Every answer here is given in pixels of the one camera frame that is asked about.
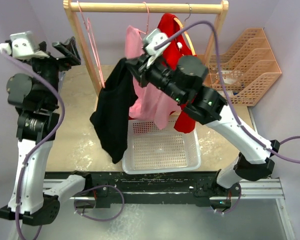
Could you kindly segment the pink t shirt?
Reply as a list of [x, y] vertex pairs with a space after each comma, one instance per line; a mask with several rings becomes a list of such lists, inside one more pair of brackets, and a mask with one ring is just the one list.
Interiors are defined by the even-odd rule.
[[[125, 56], [128, 59], [133, 59], [141, 56], [143, 53], [143, 41], [140, 30], [129, 25], [125, 36]], [[154, 85], [149, 83], [142, 88], [134, 78], [133, 87], [137, 100], [129, 108], [129, 117], [132, 119], [153, 121], [162, 130], [167, 126], [170, 114], [181, 111], [181, 107], [173, 99]]]

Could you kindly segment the pink wire hanger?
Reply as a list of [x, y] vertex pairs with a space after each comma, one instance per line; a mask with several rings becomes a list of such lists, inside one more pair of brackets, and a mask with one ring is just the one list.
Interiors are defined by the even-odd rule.
[[141, 31], [141, 33], [147, 35], [149, 33], [150, 9], [148, 7], [148, 4], [145, 1], [143, 1], [142, 3], [145, 5], [147, 17], [146, 17], [146, 30]]
[[87, 18], [84, 17], [80, 2], [78, 0], [76, 2], [78, 4], [79, 12], [81, 14], [83, 24], [84, 24], [85, 29], [86, 29], [87, 34], [88, 34], [88, 38], [89, 38], [90, 46], [91, 46], [91, 49], [92, 49], [93, 57], [94, 57], [94, 60], [95, 60], [96, 66], [97, 66], [97, 70], [98, 70], [98, 75], [100, 77], [101, 87], [105, 88], [104, 75], [103, 75], [103, 72], [102, 72], [101, 62], [100, 62], [98, 49], [97, 49], [97, 43], [96, 43], [96, 40], [95, 40], [95, 36], [94, 36], [94, 32], [93, 32], [93, 28], [92, 28], [90, 18], [89, 17], [87, 17]]

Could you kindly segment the red t shirt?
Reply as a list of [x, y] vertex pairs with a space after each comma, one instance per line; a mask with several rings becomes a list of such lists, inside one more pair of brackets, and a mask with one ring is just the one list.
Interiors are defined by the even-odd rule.
[[[179, 25], [174, 21], [175, 17], [174, 14], [165, 13], [157, 26], [168, 37], [171, 37], [180, 30]], [[185, 41], [182, 35], [176, 37], [163, 52], [165, 61], [174, 70], [177, 67], [178, 60], [187, 55], [192, 55], [192, 52], [189, 49], [187, 40]], [[181, 105], [182, 111], [175, 122], [174, 129], [178, 132], [189, 134], [195, 129], [196, 122], [183, 111], [184, 107], [184, 104]]]

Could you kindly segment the wooden hanger with metal hook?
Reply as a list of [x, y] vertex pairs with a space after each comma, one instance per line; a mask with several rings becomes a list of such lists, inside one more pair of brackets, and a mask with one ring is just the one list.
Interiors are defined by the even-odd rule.
[[[180, 29], [183, 29], [183, 28], [184, 28], [184, 24], [185, 24], [186, 21], [191, 17], [191, 14], [192, 14], [192, 6], [191, 6], [189, 3], [186, 3], [186, 4], [188, 5], [189, 14], [188, 14], [188, 17], [186, 17], [186, 18], [184, 19], [184, 23], [182, 23], [177, 17], [175, 17], [175, 18], [173, 19], [173, 20], [178, 24], [178, 26], [179, 26]], [[196, 55], [196, 51], [195, 51], [195, 48], [194, 48], [194, 46], [193, 46], [193, 43], [192, 43], [192, 40], [191, 40], [189, 34], [187, 33], [187, 31], [184, 31], [183, 34], [184, 34], [184, 36], [185, 36], [185, 38], [186, 38], [186, 40], [187, 40], [188, 47], [189, 47], [189, 49], [191, 50], [191, 54], [192, 54], [193, 56], [195, 56], [195, 55]]]

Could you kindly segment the black t shirt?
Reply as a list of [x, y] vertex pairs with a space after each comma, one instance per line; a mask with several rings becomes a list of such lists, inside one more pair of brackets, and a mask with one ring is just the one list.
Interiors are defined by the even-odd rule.
[[138, 99], [126, 60], [120, 59], [108, 76], [89, 119], [113, 164], [120, 162], [127, 150], [129, 111]]

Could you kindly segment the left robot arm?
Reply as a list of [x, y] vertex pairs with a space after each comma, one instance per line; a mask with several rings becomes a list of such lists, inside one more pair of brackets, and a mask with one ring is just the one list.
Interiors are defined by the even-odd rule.
[[51, 224], [69, 198], [77, 193], [88, 196], [93, 191], [91, 174], [81, 171], [73, 171], [62, 182], [43, 189], [47, 160], [65, 117], [60, 77], [81, 64], [74, 37], [52, 46], [60, 57], [52, 56], [45, 42], [36, 43], [30, 32], [12, 34], [0, 44], [0, 53], [24, 69], [6, 84], [7, 101], [18, 114], [18, 164], [14, 189], [8, 204], [0, 208], [0, 218], [29, 226]]

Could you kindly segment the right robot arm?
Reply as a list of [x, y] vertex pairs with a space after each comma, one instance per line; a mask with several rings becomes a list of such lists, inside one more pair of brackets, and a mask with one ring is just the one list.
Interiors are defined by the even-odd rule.
[[185, 105], [183, 111], [191, 119], [213, 129], [239, 150], [238, 157], [217, 172], [211, 185], [216, 195], [225, 195], [240, 180], [255, 182], [273, 173], [271, 151], [279, 150], [279, 142], [256, 133], [221, 94], [203, 84], [209, 70], [199, 58], [183, 56], [175, 69], [164, 64], [162, 57], [153, 60], [147, 54], [127, 59], [125, 64], [141, 87], [151, 84]]

